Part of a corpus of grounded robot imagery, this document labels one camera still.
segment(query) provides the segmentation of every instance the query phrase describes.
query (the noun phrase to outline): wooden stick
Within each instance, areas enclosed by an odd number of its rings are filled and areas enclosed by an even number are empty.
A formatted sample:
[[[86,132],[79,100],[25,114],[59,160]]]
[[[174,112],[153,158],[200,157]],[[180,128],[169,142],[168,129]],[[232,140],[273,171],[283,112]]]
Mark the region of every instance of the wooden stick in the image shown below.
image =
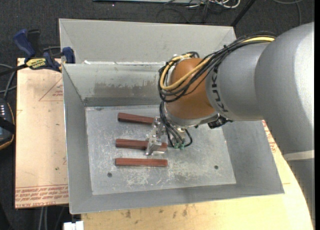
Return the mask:
[[[118,113],[118,121],[119,122],[127,122],[127,123],[151,125],[154,121],[154,118],[119,112]]]
[[[115,140],[115,146],[117,148],[146,150],[148,146],[148,141],[117,138]]]
[[[166,159],[137,159],[137,158],[116,158],[116,166],[144,166],[144,167],[167,167]]]

